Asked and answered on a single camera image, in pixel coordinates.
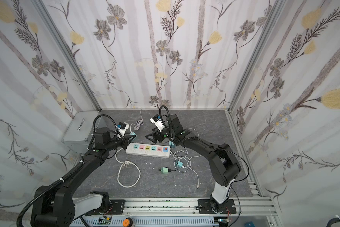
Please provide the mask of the green charger with black cable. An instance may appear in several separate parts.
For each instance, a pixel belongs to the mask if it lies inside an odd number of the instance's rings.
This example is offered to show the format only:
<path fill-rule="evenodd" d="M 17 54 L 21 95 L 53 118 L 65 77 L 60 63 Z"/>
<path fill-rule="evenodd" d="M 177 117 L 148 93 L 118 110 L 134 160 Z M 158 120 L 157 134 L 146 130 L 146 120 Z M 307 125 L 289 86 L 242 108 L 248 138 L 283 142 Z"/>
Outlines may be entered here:
<path fill-rule="evenodd" d="M 159 168 L 159 171 L 162 174 L 168 174 L 169 172 L 171 172 L 171 169 L 168 169 L 167 167 L 161 167 L 161 168 Z"/>

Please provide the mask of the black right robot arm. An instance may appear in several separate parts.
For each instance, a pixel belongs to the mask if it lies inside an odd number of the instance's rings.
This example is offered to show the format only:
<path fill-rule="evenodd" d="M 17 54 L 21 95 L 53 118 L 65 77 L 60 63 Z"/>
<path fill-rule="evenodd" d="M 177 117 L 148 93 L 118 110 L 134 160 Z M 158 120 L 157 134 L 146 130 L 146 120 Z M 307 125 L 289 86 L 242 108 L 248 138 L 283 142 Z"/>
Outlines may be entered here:
<path fill-rule="evenodd" d="M 247 179 L 239 178 L 244 158 L 232 151 L 231 147 L 208 141 L 222 134 L 225 128 L 218 115 L 201 114 L 200 111 L 187 111 L 184 114 L 170 113 L 167 106 L 160 106 L 158 113 L 150 118 L 155 128 L 146 135 L 153 143 L 167 139 L 176 146 L 188 148 L 205 158 L 215 181 L 214 190 L 210 195 L 210 210 L 222 213 L 229 208 L 229 193 L 232 185 Z"/>

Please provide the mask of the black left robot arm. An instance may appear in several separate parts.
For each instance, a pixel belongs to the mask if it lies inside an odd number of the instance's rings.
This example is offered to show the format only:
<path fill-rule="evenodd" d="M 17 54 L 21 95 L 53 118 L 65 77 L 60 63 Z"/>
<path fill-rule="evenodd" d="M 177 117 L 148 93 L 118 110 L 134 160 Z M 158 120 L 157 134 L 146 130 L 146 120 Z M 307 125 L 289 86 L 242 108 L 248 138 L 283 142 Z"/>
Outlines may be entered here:
<path fill-rule="evenodd" d="M 32 208 L 30 224 L 33 227 L 68 227 L 75 219 L 86 213 L 79 210 L 79 200 L 73 199 L 75 191 L 107 160 L 110 151 L 126 149 L 135 138 L 127 123 L 114 123 L 114 130 L 108 127 L 96 128 L 96 122 L 101 117 L 112 120 L 107 114 L 99 114 L 93 120 L 92 138 L 87 152 L 63 177 L 49 186 L 41 186 L 36 190 L 35 197 L 17 217 L 18 227 L 23 225 L 24 215 L 30 208 Z"/>

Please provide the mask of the white colourful power strip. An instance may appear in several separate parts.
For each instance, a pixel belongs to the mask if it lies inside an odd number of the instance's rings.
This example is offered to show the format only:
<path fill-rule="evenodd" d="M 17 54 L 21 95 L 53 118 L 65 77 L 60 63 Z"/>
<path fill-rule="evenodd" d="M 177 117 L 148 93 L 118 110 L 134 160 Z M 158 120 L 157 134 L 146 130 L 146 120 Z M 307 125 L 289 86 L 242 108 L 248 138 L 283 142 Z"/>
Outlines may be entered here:
<path fill-rule="evenodd" d="M 127 155 L 138 155 L 155 158 L 169 158 L 172 152 L 169 146 L 130 143 L 126 149 Z"/>

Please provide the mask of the grey metal first-aid box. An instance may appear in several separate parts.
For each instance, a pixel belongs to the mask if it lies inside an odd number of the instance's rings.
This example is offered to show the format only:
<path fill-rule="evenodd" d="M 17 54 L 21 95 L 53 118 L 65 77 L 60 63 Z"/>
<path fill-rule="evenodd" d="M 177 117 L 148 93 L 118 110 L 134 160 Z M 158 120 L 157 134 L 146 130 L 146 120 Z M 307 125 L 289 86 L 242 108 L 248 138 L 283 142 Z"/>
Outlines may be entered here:
<path fill-rule="evenodd" d="M 92 138 L 92 124 L 98 111 L 78 112 L 62 138 L 62 143 L 72 151 L 84 154 Z"/>

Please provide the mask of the orange emergency button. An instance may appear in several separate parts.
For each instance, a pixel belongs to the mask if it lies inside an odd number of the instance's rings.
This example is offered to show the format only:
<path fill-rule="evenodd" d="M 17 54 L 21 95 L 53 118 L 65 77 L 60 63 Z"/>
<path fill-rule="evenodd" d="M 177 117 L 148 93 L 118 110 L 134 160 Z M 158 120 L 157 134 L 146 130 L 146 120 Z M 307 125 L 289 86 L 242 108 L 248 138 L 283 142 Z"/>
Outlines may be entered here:
<path fill-rule="evenodd" d="M 133 227 L 134 221 L 131 218 L 126 218 L 122 223 L 123 227 Z"/>

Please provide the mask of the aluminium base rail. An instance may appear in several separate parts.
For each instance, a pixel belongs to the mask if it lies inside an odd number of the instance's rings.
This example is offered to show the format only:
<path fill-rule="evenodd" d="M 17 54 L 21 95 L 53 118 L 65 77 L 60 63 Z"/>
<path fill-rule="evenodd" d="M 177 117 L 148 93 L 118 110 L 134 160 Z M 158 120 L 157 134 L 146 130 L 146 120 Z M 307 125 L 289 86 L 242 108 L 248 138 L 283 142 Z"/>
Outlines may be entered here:
<path fill-rule="evenodd" d="M 204 198 L 128 198 L 110 199 L 108 205 L 90 208 L 75 205 L 81 214 L 117 216 L 276 216 L 277 209 L 268 197 L 230 198 L 222 211 L 214 211 Z"/>

